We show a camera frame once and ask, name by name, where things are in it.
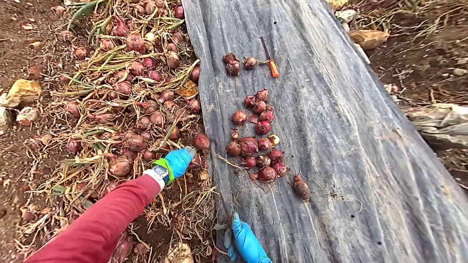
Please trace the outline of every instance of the red onion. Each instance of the red onion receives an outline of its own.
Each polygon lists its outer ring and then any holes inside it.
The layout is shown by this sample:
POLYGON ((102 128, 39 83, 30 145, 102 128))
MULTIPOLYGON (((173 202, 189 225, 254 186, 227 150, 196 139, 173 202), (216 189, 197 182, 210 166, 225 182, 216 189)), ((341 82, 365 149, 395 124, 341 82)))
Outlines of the red onion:
POLYGON ((256 164, 255 157, 253 156, 245 157, 242 163, 245 165, 245 167, 248 167, 248 168, 255 167, 255 164, 256 164))
POLYGON ((257 92, 256 96, 257 96, 257 99, 265 102, 265 101, 267 101, 269 99, 270 94, 269 94, 267 89, 263 89, 263 90, 257 92))
POLYGON ((150 78, 150 79, 152 79, 154 81, 157 81, 157 82, 161 82, 161 80, 162 80, 161 75, 155 70, 152 70, 152 71, 148 72, 148 78, 150 78))
POLYGON ((130 95, 130 93, 132 93, 132 85, 128 81, 117 82, 114 86, 114 90, 125 95, 130 95))
POLYGON ((146 150, 145 153, 143 154, 143 160, 145 161, 151 161, 151 160, 154 160, 155 158, 156 158, 156 154, 148 150, 146 150))
POLYGON ((134 61, 130 64, 130 67, 128 68, 128 70, 135 77, 143 76, 143 71, 145 70, 145 67, 140 62, 134 61))
POLYGON ((164 125, 164 115, 162 115, 159 111, 155 111, 150 115, 149 121, 152 124, 162 128, 164 125))
POLYGON ((203 134, 199 134, 195 137, 193 146, 200 151, 206 150, 210 147, 210 140, 203 134))
POLYGON ((273 148, 273 144, 268 138, 260 138, 257 140, 257 143, 260 150, 270 150, 273 148))
POLYGON ((258 172, 258 180, 262 182, 271 182, 276 179, 275 169, 271 167, 264 167, 258 172))
POLYGON ((138 130, 146 130, 149 127, 149 119, 147 117, 141 117, 138 121, 137 124, 135 125, 135 128, 138 130))
POLYGON ((171 69, 175 69, 179 66, 179 54, 174 51, 168 51, 166 54, 166 59, 168 60, 168 66, 171 69))
POLYGON ((190 80, 198 84, 199 76, 200 76, 200 67, 196 66, 192 69, 192 72, 190 72, 190 80))
POLYGON ((194 114, 199 113, 200 110, 202 109, 200 102, 198 102, 197 100, 189 100, 187 102, 187 106, 189 107, 189 110, 193 112, 194 114))
POLYGON ((247 108, 253 108, 255 107, 255 103, 256 103, 256 99, 254 96, 247 96, 245 99, 244 99, 244 105, 245 107, 247 108))
POLYGON ((174 17, 178 19, 184 19, 183 7, 177 6, 174 8, 174 17))
POLYGON ((137 51, 141 54, 146 53, 145 43, 140 34, 133 34, 127 36, 127 50, 137 51))
POLYGON ((164 103, 168 100, 172 100, 172 98, 174 98, 174 91, 166 89, 161 94, 159 94, 158 101, 164 103))
POLYGON ((270 132, 271 124, 268 121, 259 121, 257 123, 257 133, 265 135, 270 132))
POLYGON ((265 167, 265 166, 270 166, 271 164, 271 160, 266 155, 257 156, 256 161, 257 161, 257 166, 260 168, 265 167))
POLYGON ((146 143, 140 135, 132 135, 130 138, 126 139, 124 146, 135 152, 141 152, 146 149, 146 143))
POLYGON ((283 162, 283 153, 279 150, 271 150, 268 153, 268 157, 271 159, 272 163, 283 162))
POLYGON ((264 101, 258 100, 254 107, 254 112, 260 114, 266 110, 266 104, 264 101))
POLYGON ((66 147, 71 153, 76 154, 82 149, 81 141, 76 139, 69 139, 66 147))
POLYGON ((156 63, 151 58, 144 58, 142 65, 145 69, 154 69, 154 67, 156 67, 156 63))
POLYGON ((81 117, 80 109, 78 108, 79 106, 80 105, 78 102, 67 102, 63 108, 67 110, 73 117, 79 118, 81 117))
POLYGON ((288 171, 288 169, 286 168, 286 166, 282 162, 277 162, 277 163, 273 164, 273 169, 275 169, 276 174, 278 175, 278 177, 285 176, 287 171, 288 171))
POLYGON ((247 114, 245 114, 245 112, 243 112, 242 110, 238 110, 233 114, 233 122, 236 125, 244 124, 246 119, 247 114))
POLYGON ((227 145, 226 152, 231 156, 239 156, 241 155, 241 145, 232 141, 227 145))
POLYGON ((244 137, 239 140, 243 156, 252 156, 258 152, 257 140, 253 137, 244 137))
POLYGON ((266 110, 260 114, 260 120, 261 121, 267 121, 267 122, 272 122, 275 116, 273 115, 273 112, 266 110))

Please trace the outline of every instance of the gloved hand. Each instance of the gloved hand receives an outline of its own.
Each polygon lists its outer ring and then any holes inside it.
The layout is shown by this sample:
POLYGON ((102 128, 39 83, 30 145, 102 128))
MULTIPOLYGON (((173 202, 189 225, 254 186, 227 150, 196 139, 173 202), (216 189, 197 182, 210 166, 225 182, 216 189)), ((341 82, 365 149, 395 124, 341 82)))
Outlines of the gloved hand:
POLYGON ((257 237, 249 225, 239 219, 237 212, 233 214, 232 228, 232 232, 228 229, 224 235, 224 246, 232 260, 239 259, 239 253, 247 263, 271 263, 257 237))

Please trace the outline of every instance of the gray tarp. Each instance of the gray tarp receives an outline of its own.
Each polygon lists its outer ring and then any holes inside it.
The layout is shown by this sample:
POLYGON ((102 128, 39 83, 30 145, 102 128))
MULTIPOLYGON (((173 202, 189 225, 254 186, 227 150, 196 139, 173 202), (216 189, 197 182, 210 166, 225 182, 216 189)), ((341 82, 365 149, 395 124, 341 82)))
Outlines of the gray tarp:
MULTIPOLYGON (((210 174, 252 227, 273 262, 468 262, 467 198, 319 0, 185 0, 201 58, 199 81, 210 174), (222 56, 265 55, 266 66, 228 76, 222 56), (297 198, 280 178, 265 194, 226 158, 231 116, 246 95, 267 88, 272 131, 285 163, 312 194, 297 198), (315 179, 326 191, 317 189, 315 179), (327 195, 331 192, 336 197, 327 195)), ((254 135, 247 124, 243 137, 254 135)), ((224 219, 220 203, 218 218, 224 219)), ((221 247, 222 233, 217 243, 221 247)), ((218 262, 226 262, 221 256, 218 262)))

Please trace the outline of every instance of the rock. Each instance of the rock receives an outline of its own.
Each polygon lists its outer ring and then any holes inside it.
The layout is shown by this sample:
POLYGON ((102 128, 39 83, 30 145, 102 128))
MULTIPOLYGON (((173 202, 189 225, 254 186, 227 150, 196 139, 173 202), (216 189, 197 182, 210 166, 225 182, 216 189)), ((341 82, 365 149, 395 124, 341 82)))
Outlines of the rock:
POLYGON ((41 85, 35 81, 19 79, 13 83, 5 100, 0 102, 0 106, 17 107, 20 103, 30 103, 39 98, 41 85))
POLYGON ((356 10, 348 9, 343 11, 336 11, 335 16, 341 23, 349 23, 358 15, 356 10))
POLYGON ((351 39, 364 50, 374 49, 387 41, 390 34, 379 30, 357 30, 350 33, 351 39))
POLYGON ((468 70, 462 69, 462 68, 454 68, 453 73, 455 75, 457 75, 457 76, 463 76, 463 75, 466 75, 468 73, 468 70))

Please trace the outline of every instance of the red sleeve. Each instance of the red sleeve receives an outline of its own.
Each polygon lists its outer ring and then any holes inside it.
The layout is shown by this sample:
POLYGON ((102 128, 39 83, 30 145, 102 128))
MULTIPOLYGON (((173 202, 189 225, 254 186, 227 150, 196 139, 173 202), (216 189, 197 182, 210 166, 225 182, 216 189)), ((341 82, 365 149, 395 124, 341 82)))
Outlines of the red sleeve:
POLYGON ((123 183, 25 262, 106 263, 120 234, 160 190, 149 175, 123 183))

